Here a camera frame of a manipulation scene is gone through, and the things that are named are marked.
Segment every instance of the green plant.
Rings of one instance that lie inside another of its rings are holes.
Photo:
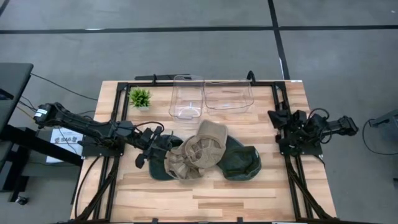
[[[149,90],[135,88],[130,91],[129,97],[131,99],[131,104],[138,108],[140,106],[149,106],[151,95]]]

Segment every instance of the chair wheel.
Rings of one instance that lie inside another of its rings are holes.
[[[15,202],[20,204],[20,205],[25,205],[28,201],[29,201],[29,198],[18,196],[18,198],[17,198],[17,200]]]

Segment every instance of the small potted plant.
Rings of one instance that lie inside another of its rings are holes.
[[[129,97],[131,99],[131,104],[138,110],[149,110],[149,99],[151,97],[149,90],[135,88],[130,91]]]

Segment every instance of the gray floor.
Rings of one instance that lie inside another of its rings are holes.
[[[398,24],[396,1],[278,0],[275,8],[280,26]],[[0,29],[269,25],[267,1],[260,0],[11,0],[0,17]],[[352,116],[360,128],[367,119],[398,109],[398,30],[284,31],[281,36],[291,79],[304,81],[312,108],[326,108],[331,118]],[[253,70],[258,79],[282,78],[272,31],[0,35],[0,62],[33,63],[34,73],[93,97],[102,80],[153,73],[244,78]],[[35,105],[59,101],[76,112],[95,107],[34,77],[24,95]],[[19,111],[11,123],[34,127]],[[366,139],[377,151],[398,151],[398,138],[388,126],[368,129]],[[368,152],[360,134],[334,136],[323,149],[338,216],[396,223],[397,156]],[[0,194],[0,217],[5,223],[67,220],[73,172],[33,178],[25,193],[31,201],[24,207],[6,203],[7,195]]]

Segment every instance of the beige bucket hat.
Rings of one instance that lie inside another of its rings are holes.
[[[166,173],[176,179],[197,179],[206,168],[216,165],[225,152],[228,129],[208,120],[201,122],[197,135],[166,153]]]

